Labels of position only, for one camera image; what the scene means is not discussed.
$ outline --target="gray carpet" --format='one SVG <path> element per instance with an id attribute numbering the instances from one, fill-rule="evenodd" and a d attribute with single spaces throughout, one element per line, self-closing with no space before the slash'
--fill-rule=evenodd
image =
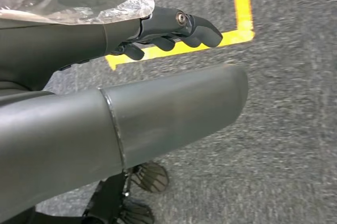
<path id="1" fill-rule="evenodd" d="M 233 0 L 156 0 L 235 27 Z M 113 72 L 104 59 L 56 73 L 58 94 L 149 79 L 233 60 L 250 91 L 233 126 L 160 157 L 171 185 L 134 191 L 162 224 L 337 223 L 337 0 L 252 0 L 256 36 L 231 45 Z M 39 206 L 80 215 L 94 184 Z"/>

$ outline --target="gray plastic tube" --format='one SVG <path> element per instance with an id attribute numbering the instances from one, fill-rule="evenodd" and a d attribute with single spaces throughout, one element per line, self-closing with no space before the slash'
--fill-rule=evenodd
<path id="1" fill-rule="evenodd" d="M 242 68 L 220 65 L 71 95 L 8 96 L 0 103 L 0 222 L 221 130 L 239 117 L 247 93 Z"/>

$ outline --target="plastic wrap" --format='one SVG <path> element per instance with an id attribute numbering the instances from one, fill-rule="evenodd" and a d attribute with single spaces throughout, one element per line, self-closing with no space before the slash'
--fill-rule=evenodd
<path id="1" fill-rule="evenodd" d="M 144 18 L 153 0 L 0 0 L 0 18 L 65 25 L 107 24 Z"/>

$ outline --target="screw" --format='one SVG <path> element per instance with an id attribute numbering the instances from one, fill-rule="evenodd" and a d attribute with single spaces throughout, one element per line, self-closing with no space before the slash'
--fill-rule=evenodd
<path id="1" fill-rule="evenodd" d="M 186 15 L 181 11 L 178 12 L 175 19 L 180 26 L 186 25 Z"/>

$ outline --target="yellow tape line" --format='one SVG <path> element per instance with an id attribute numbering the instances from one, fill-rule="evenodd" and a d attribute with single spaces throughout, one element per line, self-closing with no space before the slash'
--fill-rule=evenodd
<path id="1" fill-rule="evenodd" d="M 227 46 L 231 44 L 238 44 L 249 42 L 254 38 L 253 18 L 252 16 L 250 0 L 234 0 L 237 16 L 237 30 L 230 32 L 224 32 L 223 40 L 218 47 Z M 173 50 L 165 52 L 158 47 L 150 47 L 143 49 L 144 57 L 141 60 L 149 60 L 158 57 L 167 57 L 173 55 L 179 55 L 184 53 L 196 52 L 199 50 L 209 49 L 205 45 L 200 45 L 197 48 L 190 48 L 183 42 L 178 42 Z M 117 65 L 136 62 L 128 58 L 126 55 L 113 56 L 107 55 L 105 57 L 108 61 L 111 69 L 116 70 Z"/>
<path id="2" fill-rule="evenodd" d="M 238 30 L 252 30 L 253 18 L 250 0 L 234 0 Z"/>

